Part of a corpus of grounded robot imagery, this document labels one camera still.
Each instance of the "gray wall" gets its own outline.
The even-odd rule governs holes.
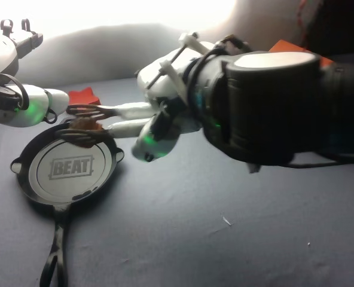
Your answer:
[[[307,22],[318,2],[307,4],[303,15]],[[238,0],[225,23],[199,31],[201,39],[215,42],[234,33],[256,50],[268,50],[279,39],[298,43],[298,3]],[[58,36],[45,40],[22,59],[17,77],[23,83],[41,87],[131,78],[138,69],[177,48],[181,32],[163,25],[142,24],[105,26]]]

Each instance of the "robotic hand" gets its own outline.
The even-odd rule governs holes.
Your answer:
[[[230,55],[228,42],[240,54]],[[196,33],[183,34],[180,44],[138,73],[148,102],[143,104],[154,115],[115,123],[91,137],[138,136],[133,155],[153,161],[170,152],[181,133],[202,128],[209,143],[247,163],[250,172],[262,165],[354,163],[354,65],[321,68],[313,53],[251,52],[233,35],[212,44],[198,42]],[[119,107],[111,109],[116,112],[106,117],[120,115]],[[73,112],[97,115],[85,107]],[[70,139],[69,132],[63,135]],[[292,163],[296,153],[308,151],[332,161]]]
[[[1,22],[0,32],[0,123],[12,127],[30,127],[42,121],[54,123],[68,106],[68,95],[59,90],[20,84],[13,76],[19,59],[42,43],[42,35],[30,30],[28,19],[22,30],[12,33],[13,23]]]

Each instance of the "gray tabletop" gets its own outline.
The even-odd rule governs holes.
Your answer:
[[[64,90],[87,86],[104,105],[142,101],[133,79]],[[0,125],[0,286],[38,286],[50,251],[53,220],[9,170],[47,128]],[[109,190],[73,210],[69,286],[354,286],[354,166],[250,175],[202,132],[143,163],[134,141],[117,141],[126,157]]]

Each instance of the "red cord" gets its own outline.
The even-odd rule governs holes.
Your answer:
[[[299,6],[298,6],[298,11],[297,11],[297,23],[298,23],[299,28],[301,29],[302,45],[303,45],[304,50],[307,48],[307,29],[303,23],[302,12],[303,12],[306,4],[307,4],[307,0],[300,0]]]

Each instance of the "white speck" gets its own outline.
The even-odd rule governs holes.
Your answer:
[[[227,220],[224,216],[222,217],[222,219],[223,219],[229,226],[231,226],[231,223],[229,222],[229,220]]]

